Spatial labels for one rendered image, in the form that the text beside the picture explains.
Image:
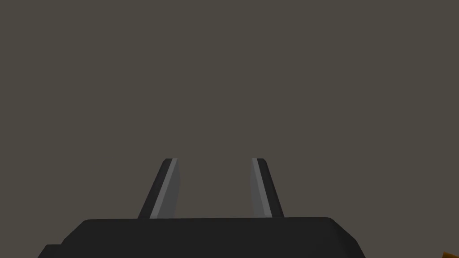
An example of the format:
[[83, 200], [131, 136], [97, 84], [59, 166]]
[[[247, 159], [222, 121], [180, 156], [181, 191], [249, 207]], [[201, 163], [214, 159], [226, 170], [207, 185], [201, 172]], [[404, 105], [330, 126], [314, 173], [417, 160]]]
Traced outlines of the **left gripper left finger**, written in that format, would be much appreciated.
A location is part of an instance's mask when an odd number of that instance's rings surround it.
[[170, 219], [175, 217], [180, 188], [177, 158], [165, 159], [138, 215], [139, 219]]

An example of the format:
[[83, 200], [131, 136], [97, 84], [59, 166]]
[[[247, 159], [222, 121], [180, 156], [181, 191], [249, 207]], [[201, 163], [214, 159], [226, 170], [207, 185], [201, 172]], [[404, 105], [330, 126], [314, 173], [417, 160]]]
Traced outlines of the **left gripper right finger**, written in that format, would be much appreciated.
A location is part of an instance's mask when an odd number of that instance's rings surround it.
[[254, 217], [285, 217], [265, 159], [251, 159], [250, 186]]

